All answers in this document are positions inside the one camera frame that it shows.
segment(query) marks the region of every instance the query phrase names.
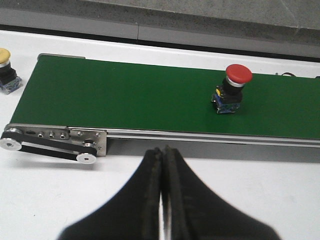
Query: yellow button cap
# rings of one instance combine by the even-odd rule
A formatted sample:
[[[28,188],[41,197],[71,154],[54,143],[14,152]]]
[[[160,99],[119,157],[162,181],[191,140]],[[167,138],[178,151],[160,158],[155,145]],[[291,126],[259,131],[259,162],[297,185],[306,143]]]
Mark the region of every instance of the yellow button cap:
[[[0,48],[0,64],[6,63],[10,58],[10,52],[5,48]]]

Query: white table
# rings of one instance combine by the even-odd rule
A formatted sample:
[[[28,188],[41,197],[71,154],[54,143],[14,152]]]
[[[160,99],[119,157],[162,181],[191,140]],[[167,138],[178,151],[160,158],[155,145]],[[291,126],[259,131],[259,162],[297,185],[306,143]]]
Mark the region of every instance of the white table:
[[[9,31],[0,31],[0,47],[11,51],[11,65],[24,86],[40,53],[216,70],[238,63],[254,73],[320,75],[320,63]],[[1,128],[10,122],[23,90],[0,93]],[[320,148],[148,140],[110,140],[108,155],[93,165],[0,149],[0,239],[56,239],[64,227],[110,199],[147,149],[165,144],[178,148],[218,195],[272,226],[283,240],[320,239]]]

